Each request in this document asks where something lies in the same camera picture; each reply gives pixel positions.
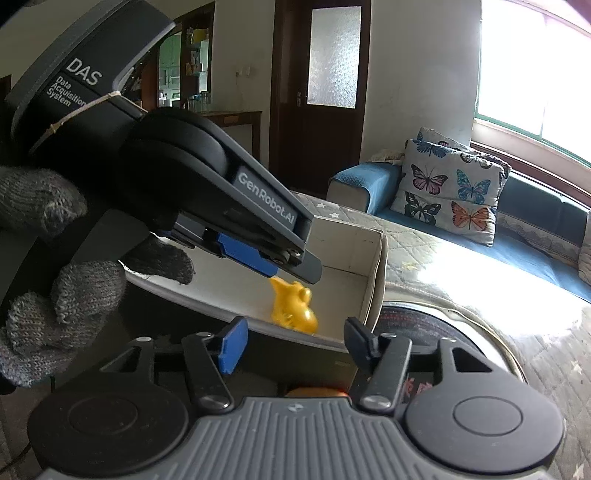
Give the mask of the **grey knit gloved hand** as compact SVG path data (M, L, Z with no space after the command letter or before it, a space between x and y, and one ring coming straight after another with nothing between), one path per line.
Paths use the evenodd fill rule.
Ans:
M87 213L84 196L51 170L1 170L1 227L42 247ZM126 290L126 272L186 285L192 261L149 237L120 260L66 262L55 251L27 256L1 310L1 391L30 388L64 371L90 346Z

